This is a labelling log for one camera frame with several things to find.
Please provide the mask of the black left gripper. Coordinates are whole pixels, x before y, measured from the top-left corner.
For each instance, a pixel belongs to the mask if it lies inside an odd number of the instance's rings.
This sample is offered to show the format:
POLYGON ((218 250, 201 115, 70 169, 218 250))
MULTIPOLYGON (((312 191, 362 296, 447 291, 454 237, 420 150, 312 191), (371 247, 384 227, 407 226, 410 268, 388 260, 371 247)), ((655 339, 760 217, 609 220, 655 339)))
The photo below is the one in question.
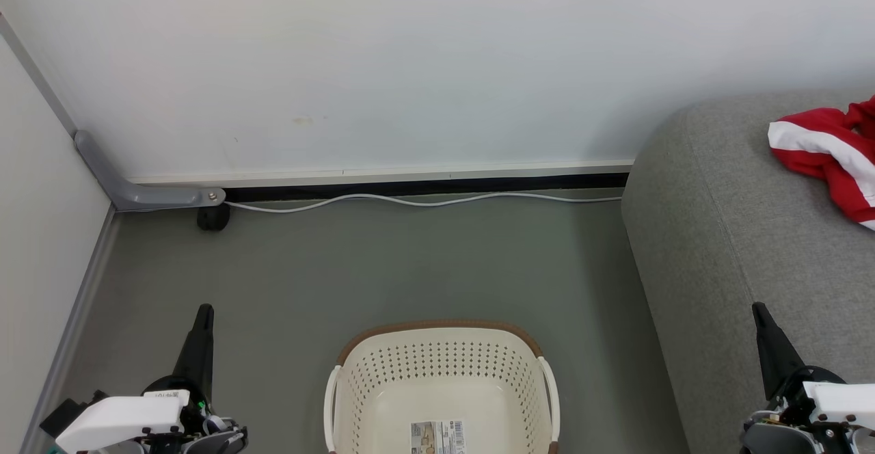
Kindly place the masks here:
POLYGON ((155 380, 143 396, 160 392, 188 392, 189 400, 179 413, 179 426, 165 434, 144 433, 144 453, 241 453, 249 446, 247 427, 231 417, 216 416, 212 409, 213 323, 215 310, 201 304, 174 366, 174 375, 155 380))

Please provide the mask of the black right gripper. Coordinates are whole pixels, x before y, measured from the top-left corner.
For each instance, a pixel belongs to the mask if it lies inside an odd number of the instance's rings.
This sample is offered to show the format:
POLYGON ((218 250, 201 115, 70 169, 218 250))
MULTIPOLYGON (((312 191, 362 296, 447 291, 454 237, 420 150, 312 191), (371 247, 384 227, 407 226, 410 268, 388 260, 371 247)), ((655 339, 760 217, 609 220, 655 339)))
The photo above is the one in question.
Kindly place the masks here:
POLYGON ((873 384, 847 384, 827 369, 805 366, 763 302, 752 304, 757 357, 768 410, 742 429, 744 453, 859 453, 873 436, 873 384))

